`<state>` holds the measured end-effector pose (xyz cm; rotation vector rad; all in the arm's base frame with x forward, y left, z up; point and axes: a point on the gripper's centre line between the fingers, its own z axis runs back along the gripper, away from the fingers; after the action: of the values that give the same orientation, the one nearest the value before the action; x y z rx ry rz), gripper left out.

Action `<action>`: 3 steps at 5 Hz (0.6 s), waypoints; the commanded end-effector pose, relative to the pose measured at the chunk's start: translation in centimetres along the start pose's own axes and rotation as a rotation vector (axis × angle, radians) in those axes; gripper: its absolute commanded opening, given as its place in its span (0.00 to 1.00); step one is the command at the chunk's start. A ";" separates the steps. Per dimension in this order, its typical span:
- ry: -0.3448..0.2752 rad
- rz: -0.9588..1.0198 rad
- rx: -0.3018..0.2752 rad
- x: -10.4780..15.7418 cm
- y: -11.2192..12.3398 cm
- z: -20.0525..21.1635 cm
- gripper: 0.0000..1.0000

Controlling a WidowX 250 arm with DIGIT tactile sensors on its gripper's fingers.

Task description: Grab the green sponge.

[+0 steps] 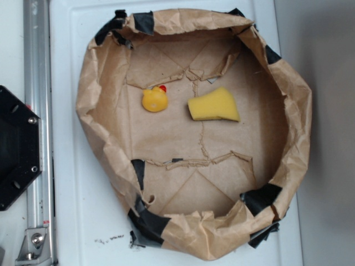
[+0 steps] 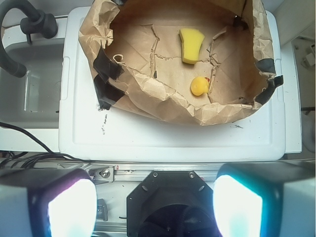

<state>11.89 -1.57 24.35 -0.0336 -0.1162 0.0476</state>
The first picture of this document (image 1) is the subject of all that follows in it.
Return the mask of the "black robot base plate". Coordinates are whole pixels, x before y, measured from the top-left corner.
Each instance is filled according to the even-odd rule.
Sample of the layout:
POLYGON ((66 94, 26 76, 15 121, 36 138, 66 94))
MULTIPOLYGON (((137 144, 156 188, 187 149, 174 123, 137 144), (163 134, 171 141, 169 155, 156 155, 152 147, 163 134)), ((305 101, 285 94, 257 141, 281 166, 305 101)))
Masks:
POLYGON ((41 119, 1 86, 1 211, 6 211, 42 172, 41 119))

